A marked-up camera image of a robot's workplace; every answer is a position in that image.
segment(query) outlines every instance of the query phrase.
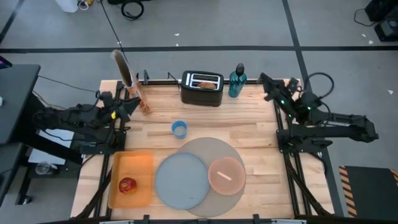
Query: toaster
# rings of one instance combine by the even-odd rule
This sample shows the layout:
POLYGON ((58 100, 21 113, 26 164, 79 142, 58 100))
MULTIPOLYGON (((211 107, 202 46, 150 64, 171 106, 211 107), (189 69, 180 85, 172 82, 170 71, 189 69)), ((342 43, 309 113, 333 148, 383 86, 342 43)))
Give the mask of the toaster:
POLYGON ((221 74, 185 71, 181 79, 181 101, 193 105, 219 106, 223 99, 223 88, 224 77, 221 74), (201 83, 212 88, 200 87, 201 83))

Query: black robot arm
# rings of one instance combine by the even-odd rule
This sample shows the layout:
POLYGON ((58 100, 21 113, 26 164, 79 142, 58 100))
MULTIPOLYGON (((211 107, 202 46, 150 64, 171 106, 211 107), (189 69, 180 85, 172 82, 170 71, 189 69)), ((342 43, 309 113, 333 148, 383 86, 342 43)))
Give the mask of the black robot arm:
POLYGON ((124 130, 114 129, 113 123, 120 118, 122 122, 130 121, 129 115, 137 108, 140 99, 116 100, 111 92, 96 93, 93 105, 77 104, 66 110, 46 108, 38 111, 32 122, 41 130, 64 129, 84 136, 82 149, 90 148, 85 154, 112 154, 119 145, 117 133, 124 130), (101 100, 103 107, 96 104, 101 100))
POLYGON ((299 91, 298 80, 292 78, 285 85, 283 80, 273 80, 262 73, 257 81, 267 93, 266 101, 274 100, 287 115, 289 129, 277 133, 281 144, 291 151, 318 152, 331 144, 323 138, 351 138, 372 142, 379 139, 374 124, 361 115, 347 115, 320 111, 323 97, 309 91, 299 91), (294 93, 299 92, 297 100, 294 93))

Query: orange tray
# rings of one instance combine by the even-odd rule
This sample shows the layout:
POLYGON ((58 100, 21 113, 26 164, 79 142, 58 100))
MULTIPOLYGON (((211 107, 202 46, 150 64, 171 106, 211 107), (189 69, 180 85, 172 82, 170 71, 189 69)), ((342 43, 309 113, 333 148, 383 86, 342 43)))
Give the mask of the orange tray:
POLYGON ((154 178, 154 153, 150 151, 116 152, 113 157, 109 208, 145 207, 152 199, 154 178), (124 194, 119 183, 130 177, 137 182, 137 191, 124 194))

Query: gray plate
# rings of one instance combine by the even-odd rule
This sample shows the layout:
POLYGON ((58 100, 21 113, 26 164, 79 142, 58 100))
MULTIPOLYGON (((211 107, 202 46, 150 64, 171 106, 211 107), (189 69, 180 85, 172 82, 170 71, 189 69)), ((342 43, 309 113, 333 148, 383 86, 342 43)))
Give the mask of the gray plate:
POLYGON ((157 169, 156 193, 172 208, 193 208, 209 190, 207 172, 205 163, 199 157, 187 152, 172 154, 157 169))
MULTIPOLYGON (((243 161, 236 150, 228 143, 215 138, 198 138, 187 142, 178 152, 189 152, 202 159, 210 166, 216 159, 232 157, 244 167, 243 161)), ((216 217, 231 210, 241 199, 244 187, 234 195, 221 195, 210 187, 205 199, 188 212, 199 217, 216 217)))

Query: gray floor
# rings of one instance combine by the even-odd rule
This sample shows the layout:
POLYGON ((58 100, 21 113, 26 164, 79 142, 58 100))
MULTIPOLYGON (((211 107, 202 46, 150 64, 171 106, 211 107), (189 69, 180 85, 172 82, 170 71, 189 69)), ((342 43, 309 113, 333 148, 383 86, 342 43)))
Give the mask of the gray floor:
MULTIPOLYGON (((301 46, 379 46, 398 45, 378 41, 371 27, 353 22, 356 9, 369 0, 289 0, 301 46)), ((0 0, 0 30, 17 0, 0 0)), ((116 6, 105 3, 109 18, 125 47, 175 47, 217 45, 293 46, 282 1, 249 0, 153 0, 144 2, 141 19, 127 21, 116 6)), ((363 12, 358 19, 369 22, 363 12)), ((87 11, 63 13, 55 1, 25 0, 0 49, 69 49, 117 47, 100 4, 87 11)), ((228 75, 243 62, 250 78, 266 72, 274 78, 301 78, 294 51, 186 51, 126 52, 136 72, 143 69, 151 78, 166 78, 167 72, 181 77, 184 70, 208 70, 228 75)), ((104 53, 2 54, 12 63, 36 63, 41 75, 71 85, 95 90, 103 79, 118 79, 115 63, 104 53)), ((339 165, 398 169, 398 137, 393 119, 398 109, 396 82, 397 51, 303 52, 308 73, 329 73, 336 83, 325 98, 332 111, 366 114, 380 140, 370 144, 335 139, 329 147, 333 171, 339 165)), ((311 79, 315 93, 329 87, 323 78, 311 79)), ((84 91, 39 79, 35 90, 49 102, 60 106, 92 103, 94 96, 84 91)), ((39 223, 69 217, 76 179, 34 180, 29 193, 31 205, 15 206, 16 192, 23 170, 13 183, 0 208, 2 223, 39 223)))

